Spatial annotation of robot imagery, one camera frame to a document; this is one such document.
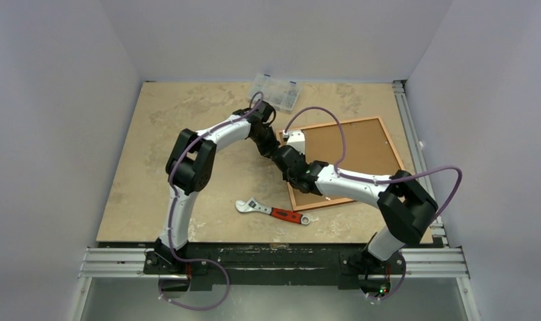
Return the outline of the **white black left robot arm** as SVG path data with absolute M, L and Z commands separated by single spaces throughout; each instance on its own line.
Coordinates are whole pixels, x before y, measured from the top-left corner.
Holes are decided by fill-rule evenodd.
M 258 100 L 254 106 L 236 110 L 212 127 L 198 131 L 186 128 L 180 132 L 166 164 L 169 207 L 154 250 L 168 273 L 179 273 L 186 263 L 202 262 L 187 258 L 185 248 L 193 207 L 211 179 L 217 153 L 240 140 L 250 139 L 261 156 L 269 158 L 278 148 L 278 140 L 272 133 L 276 114 L 272 105 Z

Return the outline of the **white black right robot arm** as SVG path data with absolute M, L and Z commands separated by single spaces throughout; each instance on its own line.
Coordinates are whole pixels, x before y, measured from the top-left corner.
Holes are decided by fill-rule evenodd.
M 393 176 L 374 176 L 342 171 L 322 161 L 306 162 L 291 146 L 273 151 L 272 161 L 283 179 L 305 194 L 341 197 L 377 208 L 385 221 L 362 254 L 363 266 L 378 272 L 389 258 L 406 245 L 420 242 L 439 208 L 428 192 L 407 171 Z

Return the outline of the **red wooden photo frame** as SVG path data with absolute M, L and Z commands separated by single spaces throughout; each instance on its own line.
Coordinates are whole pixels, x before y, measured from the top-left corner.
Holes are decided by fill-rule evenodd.
M 393 175 L 403 170 L 404 164 L 393 140 L 380 117 L 342 120 L 345 134 L 346 156 L 340 163 L 342 170 L 368 175 Z M 291 127 L 305 136 L 306 161 L 324 161 L 334 164 L 342 156 L 342 141 L 335 122 Z M 318 209 L 353 202 L 343 197 L 324 197 L 304 194 L 287 185 L 292 208 L 295 211 Z

